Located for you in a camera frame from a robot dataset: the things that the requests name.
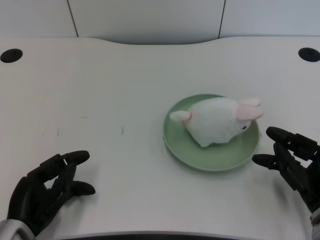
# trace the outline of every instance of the robotic hand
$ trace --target robotic hand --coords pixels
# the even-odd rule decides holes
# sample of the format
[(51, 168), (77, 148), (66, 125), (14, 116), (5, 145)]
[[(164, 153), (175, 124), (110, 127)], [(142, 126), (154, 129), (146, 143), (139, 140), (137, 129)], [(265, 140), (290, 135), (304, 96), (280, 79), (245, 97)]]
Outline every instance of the robotic hand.
[[(69, 199), (95, 194), (90, 184), (74, 181), (77, 165), (89, 157), (87, 151), (57, 154), (21, 178), (11, 196), (7, 219), (0, 222), (0, 239), (32, 240)], [(55, 177), (52, 187), (47, 189), (44, 183)]]
[[(312, 213), (312, 239), (320, 240), (320, 146), (305, 136), (277, 127), (268, 127), (266, 134), (275, 141), (274, 155), (256, 154), (252, 157), (253, 162), (278, 170), (290, 187), (300, 193)], [(304, 161), (310, 159), (311, 164), (307, 168), (301, 166), (288, 150)]]

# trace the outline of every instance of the bunny ear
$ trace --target bunny ear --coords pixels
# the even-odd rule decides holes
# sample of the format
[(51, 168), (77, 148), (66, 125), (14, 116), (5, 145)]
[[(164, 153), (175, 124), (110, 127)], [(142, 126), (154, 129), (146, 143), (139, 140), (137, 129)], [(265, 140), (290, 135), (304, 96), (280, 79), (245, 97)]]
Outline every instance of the bunny ear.
[(250, 99), (243, 99), (239, 101), (240, 104), (250, 105), (258, 107), (260, 105), (260, 99), (259, 98), (250, 98)]
[(257, 106), (239, 104), (236, 110), (236, 118), (241, 121), (252, 121), (262, 117), (264, 113)]

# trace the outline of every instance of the light green plate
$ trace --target light green plate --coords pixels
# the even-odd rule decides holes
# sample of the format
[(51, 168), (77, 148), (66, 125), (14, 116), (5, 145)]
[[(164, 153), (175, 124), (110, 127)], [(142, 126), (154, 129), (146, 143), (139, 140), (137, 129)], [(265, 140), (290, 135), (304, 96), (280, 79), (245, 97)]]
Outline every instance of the light green plate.
[(247, 131), (235, 136), (230, 142), (202, 148), (182, 123), (170, 121), (169, 113), (187, 110), (197, 102), (217, 97), (222, 96), (200, 94), (187, 97), (170, 109), (163, 124), (163, 138), (172, 154), (193, 168), (210, 172), (231, 170), (249, 161), (260, 139), (258, 124), (253, 121)]

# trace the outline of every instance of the plush toy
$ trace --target plush toy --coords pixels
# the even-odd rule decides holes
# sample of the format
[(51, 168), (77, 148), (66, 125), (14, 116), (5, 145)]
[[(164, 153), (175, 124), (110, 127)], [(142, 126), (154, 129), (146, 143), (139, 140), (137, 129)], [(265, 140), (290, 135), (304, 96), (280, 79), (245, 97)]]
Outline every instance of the plush toy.
[(228, 143), (246, 131), (251, 121), (260, 118), (258, 98), (236, 101), (215, 97), (193, 104), (188, 111), (170, 113), (170, 119), (181, 122), (202, 148), (210, 144)]

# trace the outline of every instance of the desk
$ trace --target desk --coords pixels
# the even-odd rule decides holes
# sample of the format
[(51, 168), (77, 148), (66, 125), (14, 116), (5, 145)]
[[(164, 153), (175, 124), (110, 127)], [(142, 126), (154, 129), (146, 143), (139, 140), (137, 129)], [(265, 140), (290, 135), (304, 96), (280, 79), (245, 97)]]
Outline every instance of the desk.
[(163, 121), (190, 95), (258, 96), (259, 153), (268, 126), (320, 141), (320, 37), (232, 37), (191, 45), (125, 45), (93, 38), (2, 39), (0, 217), (19, 179), (60, 153), (87, 150), (75, 180), (93, 196), (67, 202), (40, 235), (70, 238), (166, 231), (235, 239), (302, 240), (310, 213), (276, 171), (252, 162), (207, 173), (174, 159)]

